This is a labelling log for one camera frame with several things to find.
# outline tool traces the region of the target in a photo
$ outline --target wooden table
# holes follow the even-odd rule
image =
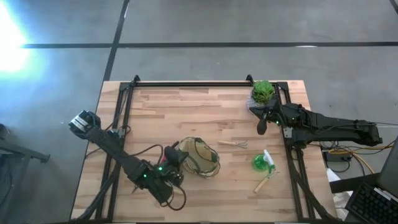
[[[310,105],[301,80],[288,81],[293,103],[307,109]],[[120,82],[104,82],[97,115],[102,127],[113,120]],[[211,179],[185,173],[182,187],[187,204],[179,212],[162,208],[147,190],[137,190],[121,171],[114,211],[115,222],[273,222],[296,221],[294,200],[280,128],[269,124],[265,135],[256,132],[258,118],[246,109],[248,87],[145,87],[135,88],[129,115],[131,132],[124,150],[139,152],[153,144],[171,145],[187,136],[201,137],[220,155],[220,173]],[[241,142],[248,148],[217,145],[219,140]],[[89,144],[88,151],[96,149]],[[267,149],[280,172],[255,194],[253,190],[264,174],[252,169],[256,154]],[[140,158],[156,161],[159,149]],[[98,193],[106,154],[92,154],[84,163],[72,217],[78,217]],[[304,150],[310,188],[332,215],[335,205],[318,147]],[[303,193],[303,209],[307,214]],[[182,194],[176,192],[172,203],[179,207]]]

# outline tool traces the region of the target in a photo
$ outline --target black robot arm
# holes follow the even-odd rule
[[[295,103],[281,105],[275,97],[262,108],[250,110],[260,119],[259,134],[265,133],[267,122],[283,125],[293,147],[303,149],[312,141],[353,141],[367,146],[382,143],[376,123],[329,118]]]
[[[119,134],[113,130],[102,130],[100,118],[92,112],[82,111],[71,120],[69,126],[79,138],[97,144],[120,163],[129,180],[140,189],[148,189],[159,203],[167,202],[173,194],[170,183],[180,187],[183,180],[180,164],[188,153],[174,149],[175,145],[165,148],[165,162],[152,165],[124,152]]]

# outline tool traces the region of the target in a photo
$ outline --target succulent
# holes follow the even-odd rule
[[[258,81],[254,84],[252,97],[256,103],[266,104],[274,94],[274,87],[269,81]]]

